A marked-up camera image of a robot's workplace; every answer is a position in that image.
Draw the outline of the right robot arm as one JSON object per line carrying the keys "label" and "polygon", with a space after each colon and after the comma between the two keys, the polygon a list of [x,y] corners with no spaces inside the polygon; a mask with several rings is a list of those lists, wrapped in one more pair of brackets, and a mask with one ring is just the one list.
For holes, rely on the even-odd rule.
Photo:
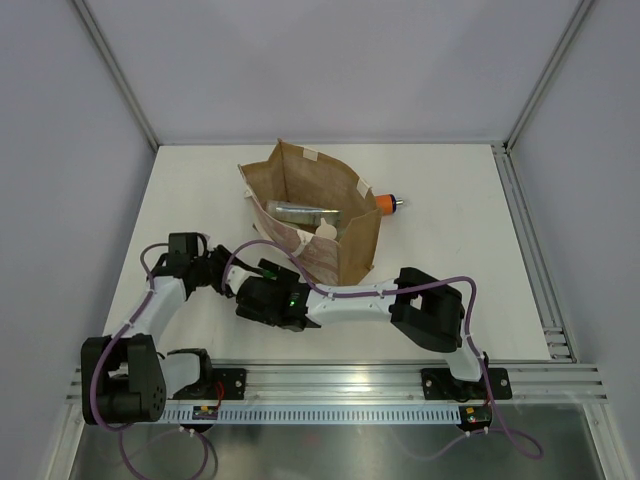
{"label": "right robot arm", "polygon": [[427,375],[442,397],[463,403],[486,395],[486,363],[470,346],[461,293],[416,268],[404,267],[398,277],[375,285],[329,286],[302,281],[264,260],[251,271],[231,267],[224,285],[238,316],[284,330],[390,324],[414,345],[443,355],[448,369]]}

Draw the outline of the beige pump bottle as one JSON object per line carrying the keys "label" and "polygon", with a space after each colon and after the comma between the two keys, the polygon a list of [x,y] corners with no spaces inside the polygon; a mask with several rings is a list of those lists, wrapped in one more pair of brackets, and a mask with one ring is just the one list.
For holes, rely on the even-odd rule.
{"label": "beige pump bottle", "polygon": [[320,224],[315,230],[315,235],[328,240],[336,240],[338,230],[334,225],[328,223],[325,218],[321,218]]}

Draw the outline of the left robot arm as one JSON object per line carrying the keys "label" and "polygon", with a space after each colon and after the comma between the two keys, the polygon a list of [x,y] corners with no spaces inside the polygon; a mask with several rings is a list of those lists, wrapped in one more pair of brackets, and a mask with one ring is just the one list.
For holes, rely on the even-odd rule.
{"label": "left robot arm", "polygon": [[141,251],[141,299],[114,332],[90,337],[81,347],[86,423],[115,432],[159,420],[177,393],[200,399],[220,390],[205,349],[161,354],[157,342],[197,289],[225,292],[222,274],[230,256],[222,245],[209,248],[205,235],[196,232],[171,233]]}

